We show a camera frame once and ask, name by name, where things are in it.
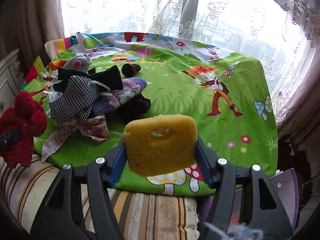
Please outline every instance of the white dresser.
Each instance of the white dresser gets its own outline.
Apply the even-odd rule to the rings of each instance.
[[[0,116],[13,104],[14,96],[23,83],[18,52],[19,49],[11,51],[0,62]]]

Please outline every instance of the pink ear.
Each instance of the pink ear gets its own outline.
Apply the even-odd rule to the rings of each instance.
[[[81,60],[76,60],[74,63],[73,63],[73,67],[74,69],[79,69],[81,67]]]

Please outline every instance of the window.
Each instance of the window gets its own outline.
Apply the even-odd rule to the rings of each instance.
[[[304,0],[61,0],[66,35],[135,31],[224,47],[261,61],[275,113],[314,54]],[[308,0],[308,8],[315,2]]]

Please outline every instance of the metal screw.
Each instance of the metal screw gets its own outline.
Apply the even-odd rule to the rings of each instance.
[[[64,170],[68,170],[68,169],[71,168],[71,164],[70,164],[70,163],[66,163],[65,165],[62,166],[62,168],[63,168]]]
[[[225,158],[220,158],[220,159],[218,159],[218,163],[221,165],[226,165],[228,163],[228,161]]]
[[[96,159],[97,164],[102,164],[104,162],[105,162],[105,159],[103,157],[99,157],[98,159]]]
[[[252,169],[253,169],[254,171],[260,171],[260,170],[261,170],[261,167],[260,167],[259,165],[257,165],[257,164],[254,164],[254,165],[252,165]]]

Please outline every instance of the dark green knitted cloth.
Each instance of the dark green knitted cloth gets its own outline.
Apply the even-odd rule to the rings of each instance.
[[[111,91],[123,89],[123,83],[121,80],[120,71],[118,67],[114,65],[103,72],[98,72],[91,75],[82,70],[77,70],[72,68],[65,69],[60,67],[58,69],[58,80],[61,80],[61,82],[53,85],[54,91],[64,93],[67,89],[69,78],[71,76],[81,76],[81,77],[90,78],[91,80],[98,81],[110,87]],[[107,91],[107,89],[102,86],[98,86],[98,88],[100,92]]]

